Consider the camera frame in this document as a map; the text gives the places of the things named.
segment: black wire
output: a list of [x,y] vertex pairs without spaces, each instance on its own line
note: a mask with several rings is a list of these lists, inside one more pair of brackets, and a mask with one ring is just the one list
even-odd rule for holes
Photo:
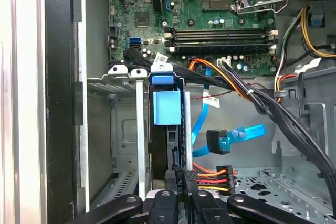
[[[328,45],[321,45],[321,46],[314,46],[314,48],[316,50],[321,50],[321,49],[331,49],[330,46]],[[287,62],[286,63],[286,67],[290,67],[290,66],[293,66],[295,65],[296,63],[302,61],[304,58],[306,58],[307,56],[309,56],[309,54],[307,52],[305,52],[303,55],[301,55],[299,58],[295,59],[295,60],[292,60],[290,62]]]
[[299,74],[299,77],[298,77],[298,107],[299,107],[299,116],[298,116],[298,120],[301,119],[302,117],[302,111],[303,111],[303,99],[304,99],[304,88],[305,88],[305,85],[304,85],[304,73],[301,72]]
[[280,69],[280,73],[282,73],[282,71],[285,69],[286,67],[286,62],[287,62],[287,58],[288,58],[288,45],[289,45],[289,40],[291,38],[291,36],[293,35],[294,31],[296,30],[296,28],[299,26],[301,22],[301,17],[295,22],[295,24],[292,26],[292,28],[289,30],[287,37],[283,38],[283,42],[282,42],[282,46],[281,46],[281,50],[284,50],[284,54],[283,54],[283,62],[284,64],[282,65],[281,69]]

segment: white label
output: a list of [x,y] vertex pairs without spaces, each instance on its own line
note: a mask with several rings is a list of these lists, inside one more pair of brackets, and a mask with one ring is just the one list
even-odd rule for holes
[[166,63],[167,61],[168,61],[168,56],[163,55],[158,52],[155,56],[153,64]]
[[208,90],[203,91],[203,96],[204,96],[203,103],[208,104],[208,105],[210,105],[212,107],[215,107],[215,108],[218,108],[218,109],[221,107],[221,103],[220,103],[218,98],[208,97],[209,96],[209,91]]

